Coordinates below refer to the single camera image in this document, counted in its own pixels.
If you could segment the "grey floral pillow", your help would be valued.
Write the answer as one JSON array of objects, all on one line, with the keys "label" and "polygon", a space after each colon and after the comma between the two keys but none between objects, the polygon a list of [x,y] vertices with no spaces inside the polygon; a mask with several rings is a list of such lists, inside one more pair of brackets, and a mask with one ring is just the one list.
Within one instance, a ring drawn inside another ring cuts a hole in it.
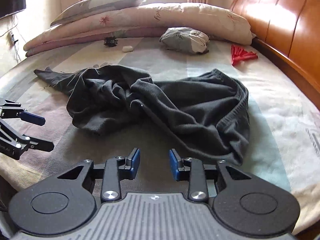
[{"label": "grey floral pillow", "polygon": [[100,14],[107,11],[138,7],[145,0],[83,0],[64,10],[53,22],[51,27],[67,24],[82,18]]}]

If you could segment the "wall mounted black television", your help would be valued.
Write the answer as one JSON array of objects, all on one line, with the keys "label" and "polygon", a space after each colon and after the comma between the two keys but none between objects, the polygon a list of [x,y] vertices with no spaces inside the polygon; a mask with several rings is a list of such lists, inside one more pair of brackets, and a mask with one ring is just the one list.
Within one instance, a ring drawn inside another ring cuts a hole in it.
[{"label": "wall mounted black television", "polygon": [[0,0],[0,18],[11,16],[26,9],[26,0]]}]

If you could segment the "wooden orange headboard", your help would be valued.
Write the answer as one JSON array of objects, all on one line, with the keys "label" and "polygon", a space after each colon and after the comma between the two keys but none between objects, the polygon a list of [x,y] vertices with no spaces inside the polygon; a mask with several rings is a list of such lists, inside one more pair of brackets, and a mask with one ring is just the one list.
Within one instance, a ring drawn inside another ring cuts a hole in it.
[{"label": "wooden orange headboard", "polygon": [[319,0],[233,0],[256,37],[252,46],[319,106]]}]

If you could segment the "dark grey trousers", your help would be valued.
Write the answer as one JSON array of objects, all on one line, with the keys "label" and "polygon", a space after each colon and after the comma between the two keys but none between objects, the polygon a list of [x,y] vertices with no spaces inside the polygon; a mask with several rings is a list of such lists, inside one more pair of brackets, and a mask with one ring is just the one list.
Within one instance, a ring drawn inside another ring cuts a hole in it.
[{"label": "dark grey trousers", "polygon": [[66,109],[77,128],[105,135],[148,119],[199,159],[243,162],[248,89],[218,69],[175,81],[154,81],[146,70],[116,64],[34,73],[68,96]]}]

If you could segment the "white wall power strip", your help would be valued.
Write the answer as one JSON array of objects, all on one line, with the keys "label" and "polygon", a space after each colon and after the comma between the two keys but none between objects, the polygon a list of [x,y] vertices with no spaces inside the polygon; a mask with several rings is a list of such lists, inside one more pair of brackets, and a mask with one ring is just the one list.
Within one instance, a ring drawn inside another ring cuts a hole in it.
[{"label": "white wall power strip", "polygon": [[10,39],[11,46],[15,46],[15,44],[18,42],[18,39],[16,39],[16,37],[13,34],[12,31],[9,32],[8,36],[9,36],[9,39]]}]

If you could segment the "black hair claw clip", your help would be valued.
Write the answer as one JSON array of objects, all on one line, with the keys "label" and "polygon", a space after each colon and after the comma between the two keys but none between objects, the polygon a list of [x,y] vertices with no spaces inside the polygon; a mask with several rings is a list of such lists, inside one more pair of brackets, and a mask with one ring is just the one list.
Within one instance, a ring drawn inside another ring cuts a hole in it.
[{"label": "black hair claw clip", "polygon": [[113,37],[106,37],[104,38],[104,46],[107,47],[115,47],[118,44],[118,40],[113,36]]}]

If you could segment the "folded floral pink quilt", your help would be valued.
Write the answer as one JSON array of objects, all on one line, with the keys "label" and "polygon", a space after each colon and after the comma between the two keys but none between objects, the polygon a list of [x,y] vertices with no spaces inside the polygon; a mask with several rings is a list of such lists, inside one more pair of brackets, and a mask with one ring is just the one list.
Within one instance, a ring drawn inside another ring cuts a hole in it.
[{"label": "folded floral pink quilt", "polygon": [[51,27],[28,41],[23,49],[80,36],[91,36],[97,30],[113,32],[130,28],[189,27],[242,45],[252,43],[251,26],[245,18],[231,10],[204,3],[152,3],[138,7],[107,11],[71,23]]}]

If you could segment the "red folding fan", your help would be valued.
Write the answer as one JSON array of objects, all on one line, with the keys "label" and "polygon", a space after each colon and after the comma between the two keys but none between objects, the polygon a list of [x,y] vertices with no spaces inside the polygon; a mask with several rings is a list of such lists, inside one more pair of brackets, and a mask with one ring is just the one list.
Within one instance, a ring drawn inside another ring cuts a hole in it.
[{"label": "red folding fan", "polygon": [[231,45],[231,64],[232,66],[238,65],[242,61],[258,59],[258,55],[252,51],[246,51],[241,46]]}]

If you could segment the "white earbuds case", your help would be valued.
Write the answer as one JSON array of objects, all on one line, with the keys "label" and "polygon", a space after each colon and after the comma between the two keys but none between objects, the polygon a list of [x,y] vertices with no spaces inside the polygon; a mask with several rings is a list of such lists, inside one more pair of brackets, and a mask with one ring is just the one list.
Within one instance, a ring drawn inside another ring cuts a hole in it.
[{"label": "white earbuds case", "polygon": [[123,46],[122,48],[122,52],[124,53],[129,53],[132,52],[134,50],[133,46]]}]

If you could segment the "bundled grey white cloth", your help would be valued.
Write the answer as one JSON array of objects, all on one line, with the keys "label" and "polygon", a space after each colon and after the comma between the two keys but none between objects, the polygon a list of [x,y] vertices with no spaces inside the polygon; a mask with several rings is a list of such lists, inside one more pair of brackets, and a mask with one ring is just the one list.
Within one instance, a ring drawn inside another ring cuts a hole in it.
[{"label": "bundled grey white cloth", "polygon": [[159,42],[168,50],[178,51],[189,55],[208,53],[209,37],[193,28],[172,27],[160,37]]}]

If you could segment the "striped pastel bed sheet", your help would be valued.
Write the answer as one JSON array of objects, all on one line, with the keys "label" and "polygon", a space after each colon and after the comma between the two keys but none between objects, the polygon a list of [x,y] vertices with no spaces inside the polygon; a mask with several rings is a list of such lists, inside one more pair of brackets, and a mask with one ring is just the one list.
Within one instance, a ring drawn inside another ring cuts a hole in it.
[{"label": "striped pastel bed sheet", "polygon": [[[129,53],[123,46],[133,46]],[[84,159],[103,163],[116,155],[141,150],[135,180],[121,183],[123,192],[185,192],[174,181],[168,152],[187,152],[149,121],[101,137],[72,125],[66,95],[34,74],[36,69],[73,73],[107,64],[147,70],[154,81],[179,80],[218,69],[241,81],[249,92],[251,126],[243,170],[290,191],[300,204],[294,234],[319,225],[319,110],[295,84],[263,55],[238,67],[231,65],[231,45],[211,41],[204,55],[163,49],[157,38],[122,38],[109,48],[103,41],[75,44],[31,56],[1,77],[1,97],[19,102],[46,119],[43,126],[9,120],[20,133],[52,141],[54,150],[28,150],[20,160],[1,155],[1,194],[29,187]]]}]

